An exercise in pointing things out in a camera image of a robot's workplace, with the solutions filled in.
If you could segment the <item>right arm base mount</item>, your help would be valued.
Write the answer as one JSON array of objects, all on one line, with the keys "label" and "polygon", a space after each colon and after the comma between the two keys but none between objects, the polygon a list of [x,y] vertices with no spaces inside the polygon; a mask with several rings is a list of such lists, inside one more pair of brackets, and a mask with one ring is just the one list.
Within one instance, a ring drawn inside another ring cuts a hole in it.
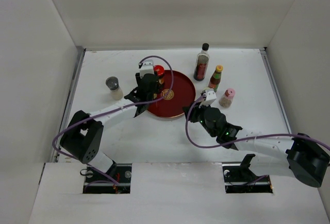
[{"label": "right arm base mount", "polygon": [[247,154],[242,162],[223,163],[224,187],[227,194],[273,193],[270,177],[257,176],[250,170],[254,154]]}]

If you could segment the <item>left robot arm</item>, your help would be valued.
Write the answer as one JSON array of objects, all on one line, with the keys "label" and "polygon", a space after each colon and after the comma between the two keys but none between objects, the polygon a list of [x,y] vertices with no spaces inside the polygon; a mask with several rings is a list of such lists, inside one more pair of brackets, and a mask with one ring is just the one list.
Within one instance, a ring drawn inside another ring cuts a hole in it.
[{"label": "left robot arm", "polygon": [[143,102],[152,101],[160,90],[159,77],[156,73],[140,76],[136,73],[137,87],[116,104],[95,113],[77,111],[69,125],[79,123],[66,131],[60,140],[60,146],[75,159],[88,164],[98,171],[104,182],[112,181],[116,176],[117,164],[102,151],[100,144],[104,126],[115,126],[126,119],[139,116],[149,107]]}]

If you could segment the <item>red chili sauce bottle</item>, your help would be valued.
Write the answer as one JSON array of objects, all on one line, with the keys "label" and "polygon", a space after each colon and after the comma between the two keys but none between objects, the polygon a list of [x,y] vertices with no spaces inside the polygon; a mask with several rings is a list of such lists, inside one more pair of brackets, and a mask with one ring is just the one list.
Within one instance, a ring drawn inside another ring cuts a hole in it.
[{"label": "red chili sauce bottle", "polygon": [[208,87],[213,89],[215,92],[218,90],[219,84],[221,82],[223,66],[217,65],[213,75],[210,78]]}]

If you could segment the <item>grey cap salt shaker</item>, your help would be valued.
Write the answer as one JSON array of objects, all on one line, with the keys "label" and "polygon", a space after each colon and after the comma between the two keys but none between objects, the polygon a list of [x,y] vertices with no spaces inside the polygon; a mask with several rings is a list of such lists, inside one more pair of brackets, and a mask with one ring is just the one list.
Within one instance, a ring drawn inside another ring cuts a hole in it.
[{"label": "grey cap salt shaker", "polygon": [[110,90],[110,95],[114,100],[123,98],[123,91],[119,86],[119,80],[115,76],[108,77],[105,81],[106,86]]}]

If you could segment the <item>pink cap spice shaker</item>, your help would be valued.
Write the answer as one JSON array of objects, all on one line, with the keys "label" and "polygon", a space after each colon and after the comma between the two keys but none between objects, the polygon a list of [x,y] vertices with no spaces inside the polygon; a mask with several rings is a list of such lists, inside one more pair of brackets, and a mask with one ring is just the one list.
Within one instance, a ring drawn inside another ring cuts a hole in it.
[{"label": "pink cap spice shaker", "polygon": [[233,102],[235,94],[236,92],[234,89],[228,88],[219,100],[220,106],[229,108]]}]

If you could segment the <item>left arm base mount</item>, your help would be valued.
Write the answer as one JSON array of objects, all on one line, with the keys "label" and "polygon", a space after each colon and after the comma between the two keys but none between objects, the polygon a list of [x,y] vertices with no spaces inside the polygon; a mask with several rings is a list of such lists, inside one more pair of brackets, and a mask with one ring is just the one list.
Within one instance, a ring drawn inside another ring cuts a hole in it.
[{"label": "left arm base mount", "polygon": [[80,175],[84,177],[83,194],[129,194],[132,164],[117,165],[112,178],[118,184],[114,184],[113,181],[90,166],[82,169]]}]

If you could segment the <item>red lid sauce jar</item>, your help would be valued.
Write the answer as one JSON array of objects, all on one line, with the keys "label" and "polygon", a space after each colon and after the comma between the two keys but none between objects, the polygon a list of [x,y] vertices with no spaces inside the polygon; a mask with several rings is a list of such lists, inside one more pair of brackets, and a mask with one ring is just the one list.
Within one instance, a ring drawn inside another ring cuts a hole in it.
[{"label": "red lid sauce jar", "polygon": [[164,88],[165,69],[161,65],[155,65],[154,66],[154,72],[158,76],[159,88],[160,88],[160,90],[162,90]]}]

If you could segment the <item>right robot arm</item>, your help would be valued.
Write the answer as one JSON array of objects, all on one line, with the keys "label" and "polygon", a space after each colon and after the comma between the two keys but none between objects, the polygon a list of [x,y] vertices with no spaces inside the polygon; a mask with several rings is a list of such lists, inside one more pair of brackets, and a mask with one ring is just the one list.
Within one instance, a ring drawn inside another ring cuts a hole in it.
[{"label": "right robot arm", "polygon": [[294,177],[301,183],[319,188],[329,167],[329,146],[306,134],[268,134],[250,132],[226,120],[217,108],[201,103],[183,108],[186,123],[199,123],[216,138],[216,147],[247,154],[235,169],[240,177]]}]

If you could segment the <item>tall dark sauce bottle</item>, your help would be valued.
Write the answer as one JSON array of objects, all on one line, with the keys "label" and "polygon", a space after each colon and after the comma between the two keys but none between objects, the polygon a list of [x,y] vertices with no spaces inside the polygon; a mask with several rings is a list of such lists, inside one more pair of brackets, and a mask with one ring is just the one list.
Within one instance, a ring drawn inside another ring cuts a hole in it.
[{"label": "tall dark sauce bottle", "polygon": [[197,55],[194,74],[193,74],[193,77],[196,81],[202,81],[205,78],[205,74],[209,62],[208,50],[209,50],[209,44],[204,43],[202,45],[201,52]]}]

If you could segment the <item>round red lacquer tray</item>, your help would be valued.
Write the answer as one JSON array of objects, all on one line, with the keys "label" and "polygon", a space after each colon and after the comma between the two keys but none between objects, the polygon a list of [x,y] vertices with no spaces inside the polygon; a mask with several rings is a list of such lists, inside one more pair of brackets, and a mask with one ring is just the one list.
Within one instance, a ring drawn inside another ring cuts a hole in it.
[{"label": "round red lacquer tray", "polygon": [[161,118],[174,118],[184,114],[183,107],[190,106],[195,100],[195,86],[193,82],[183,73],[173,71],[174,84],[169,92],[172,82],[170,70],[164,70],[162,91],[156,96],[165,98],[150,104],[148,111]]}]

